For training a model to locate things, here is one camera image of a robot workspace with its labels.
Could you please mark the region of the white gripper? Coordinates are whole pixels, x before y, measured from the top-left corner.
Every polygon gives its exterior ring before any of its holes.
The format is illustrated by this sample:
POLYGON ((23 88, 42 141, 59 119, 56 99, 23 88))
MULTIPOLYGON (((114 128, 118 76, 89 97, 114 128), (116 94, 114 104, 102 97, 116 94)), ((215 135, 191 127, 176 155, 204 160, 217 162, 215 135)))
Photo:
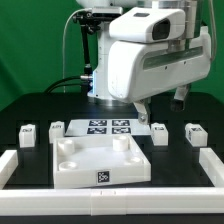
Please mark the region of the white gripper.
POLYGON ((209 73, 210 55, 211 38, 206 26, 187 50, 179 52, 169 53, 167 42, 146 45, 116 41, 108 58, 108 91, 119 101, 135 102, 139 123, 148 125, 150 100, 145 98, 178 87, 171 110, 183 111, 190 83, 209 73))

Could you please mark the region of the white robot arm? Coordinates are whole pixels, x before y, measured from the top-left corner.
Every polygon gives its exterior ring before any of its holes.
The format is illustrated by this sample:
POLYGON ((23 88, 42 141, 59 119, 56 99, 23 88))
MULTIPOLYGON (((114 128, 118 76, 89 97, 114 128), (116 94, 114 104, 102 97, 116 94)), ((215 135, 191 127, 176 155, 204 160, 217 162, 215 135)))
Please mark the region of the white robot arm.
POLYGON ((132 103, 142 124, 148 99, 174 90, 185 108, 193 82, 205 78, 217 52, 213 0, 76 0, 87 24, 100 27, 99 60, 89 95, 132 103))

